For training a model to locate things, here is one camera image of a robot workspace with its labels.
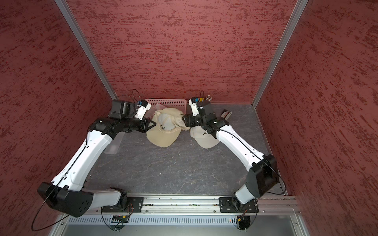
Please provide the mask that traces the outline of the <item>beige baseball cap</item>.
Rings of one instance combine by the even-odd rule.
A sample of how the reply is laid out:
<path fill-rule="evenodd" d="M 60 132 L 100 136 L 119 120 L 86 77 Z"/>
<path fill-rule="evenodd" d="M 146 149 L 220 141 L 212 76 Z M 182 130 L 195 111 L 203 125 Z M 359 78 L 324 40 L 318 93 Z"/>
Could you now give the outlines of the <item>beige baseball cap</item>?
<path fill-rule="evenodd" d="M 165 108 L 154 113 L 152 121 L 156 126 L 146 132 L 147 139 L 159 147 L 172 145 L 181 131 L 190 130 L 183 121 L 184 114 L 176 108 Z"/>

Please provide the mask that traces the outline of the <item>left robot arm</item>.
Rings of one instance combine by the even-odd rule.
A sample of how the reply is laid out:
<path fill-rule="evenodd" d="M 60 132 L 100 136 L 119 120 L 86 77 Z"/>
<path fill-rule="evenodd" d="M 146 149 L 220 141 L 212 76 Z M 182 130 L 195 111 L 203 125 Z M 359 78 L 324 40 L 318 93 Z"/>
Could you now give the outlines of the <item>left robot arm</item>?
<path fill-rule="evenodd" d="M 113 100 L 107 117 L 98 118 L 89 126 L 85 141 L 50 183 L 43 182 L 37 192 L 54 210 L 81 217 L 88 210 L 110 207 L 117 211 L 129 209 L 127 193 L 118 188 L 83 191 L 84 183 L 100 155 L 119 133 L 147 132 L 156 123 L 144 116 L 151 109 L 146 100 L 137 103 Z"/>

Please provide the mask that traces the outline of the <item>white Colorado baseball cap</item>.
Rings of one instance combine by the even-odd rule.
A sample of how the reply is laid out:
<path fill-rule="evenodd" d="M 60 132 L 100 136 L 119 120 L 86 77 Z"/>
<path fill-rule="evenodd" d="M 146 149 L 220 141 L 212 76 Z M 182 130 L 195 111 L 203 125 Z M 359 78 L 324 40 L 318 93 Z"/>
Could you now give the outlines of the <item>white Colorado baseball cap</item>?
<path fill-rule="evenodd" d="M 202 148 L 205 149 L 213 148 L 219 143 L 218 139 L 214 138 L 213 135 L 208 134 L 200 126 L 192 127 L 190 129 L 190 135 Z"/>

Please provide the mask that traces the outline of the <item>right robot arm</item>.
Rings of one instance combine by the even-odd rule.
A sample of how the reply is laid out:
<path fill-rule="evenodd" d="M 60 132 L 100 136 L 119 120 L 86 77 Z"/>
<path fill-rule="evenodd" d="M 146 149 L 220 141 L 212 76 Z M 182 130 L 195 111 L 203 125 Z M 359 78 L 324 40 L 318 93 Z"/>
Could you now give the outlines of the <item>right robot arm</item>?
<path fill-rule="evenodd" d="M 209 101 L 194 97 L 189 100 L 192 113 L 185 115 L 187 127 L 201 127 L 228 147 L 248 171 L 246 183 L 234 194 L 234 202 L 240 205 L 260 198 L 279 183 L 277 160 L 273 155 L 265 155 L 247 143 L 222 117 L 218 117 Z"/>

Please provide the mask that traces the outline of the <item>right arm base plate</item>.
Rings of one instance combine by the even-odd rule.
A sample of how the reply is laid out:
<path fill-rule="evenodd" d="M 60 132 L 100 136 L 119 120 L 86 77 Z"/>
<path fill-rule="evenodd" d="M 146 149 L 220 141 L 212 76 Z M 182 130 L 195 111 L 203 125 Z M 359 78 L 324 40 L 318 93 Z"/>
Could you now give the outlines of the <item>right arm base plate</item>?
<path fill-rule="evenodd" d="M 257 199 L 242 204 L 236 197 L 220 197 L 219 206 L 221 213 L 259 213 Z"/>

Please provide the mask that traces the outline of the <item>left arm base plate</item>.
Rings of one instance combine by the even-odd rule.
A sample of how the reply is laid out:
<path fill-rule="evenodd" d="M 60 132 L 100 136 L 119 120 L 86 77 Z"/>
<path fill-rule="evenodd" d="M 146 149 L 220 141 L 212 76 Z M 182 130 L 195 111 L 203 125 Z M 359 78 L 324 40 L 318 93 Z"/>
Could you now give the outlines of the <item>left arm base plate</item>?
<path fill-rule="evenodd" d="M 143 197 L 123 197 L 114 206 L 102 207 L 102 212 L 125 212 L 128 214 L 134 212 L 140 213 L 143 202 Z"/>

